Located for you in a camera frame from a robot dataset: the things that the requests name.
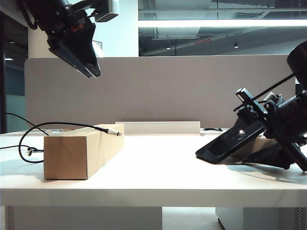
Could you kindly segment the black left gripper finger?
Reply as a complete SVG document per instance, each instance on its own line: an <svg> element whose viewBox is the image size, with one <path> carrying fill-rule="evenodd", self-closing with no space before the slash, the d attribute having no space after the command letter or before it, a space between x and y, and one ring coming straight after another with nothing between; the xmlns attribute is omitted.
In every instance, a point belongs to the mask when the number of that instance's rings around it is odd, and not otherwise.
<svg viewBox="0 0 307 230"><path fill-rule="evenodd" d="M100 67L92 45L94 23L80 23L68 29L64 45L71 57L69 63L86 77L99 77Z"/></svg>
<svg viewBox="0 0 307 230"><path fill-rule="evenodd" d="M93 75L93 45L92 38L87 35L74 35L47 39L50 52L68 63L86 77Z"/></svg>

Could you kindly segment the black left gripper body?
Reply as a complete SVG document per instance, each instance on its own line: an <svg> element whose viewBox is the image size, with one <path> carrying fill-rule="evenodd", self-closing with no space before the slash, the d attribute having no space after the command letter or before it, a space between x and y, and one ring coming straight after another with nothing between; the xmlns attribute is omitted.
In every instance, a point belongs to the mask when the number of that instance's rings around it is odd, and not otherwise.
<svg viewBox="0 0 307 230"><path fill-rule="evenodd" d="M92 23L87 9L96 4L38 4L37 24L49 36L63 38L68 29L80 23Z"/></svg>

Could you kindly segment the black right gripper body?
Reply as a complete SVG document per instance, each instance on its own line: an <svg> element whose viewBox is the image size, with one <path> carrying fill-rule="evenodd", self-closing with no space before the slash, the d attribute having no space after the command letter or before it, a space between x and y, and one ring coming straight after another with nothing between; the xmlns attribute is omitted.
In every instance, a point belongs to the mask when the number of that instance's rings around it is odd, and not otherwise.
<svg viewBox="0 0 307 230"><path fill-rule="evenodd" d="M283 102L281 96L275 103L268 100L260 106L256 99L245 89L236 92L243 106L250 106L255 116L264 127L264 136L274 139L280 145L290 151L290 156L300 169L307 170L307 158L300 150L307 144L307 91Z"/></svg>

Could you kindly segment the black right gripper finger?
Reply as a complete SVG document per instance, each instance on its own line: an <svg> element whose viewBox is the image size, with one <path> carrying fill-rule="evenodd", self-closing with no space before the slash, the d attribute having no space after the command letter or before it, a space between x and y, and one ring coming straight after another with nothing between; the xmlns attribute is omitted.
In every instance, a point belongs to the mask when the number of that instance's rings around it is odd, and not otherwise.
<svg viewBox="0 0 307 230"><path fill-rule="evenodd" d="M257 119L250 106L240 106L236 112L237 120L234 128L262 128L262 123Z"/></svg>
<svg viewBox="0 0 307 230"><path fill-rule="evenodd" d="M288 170L290 165L295 163L295 160L289 154L290 151L274 140L256 140L251 153L242 162L269 165Z"/></svg>

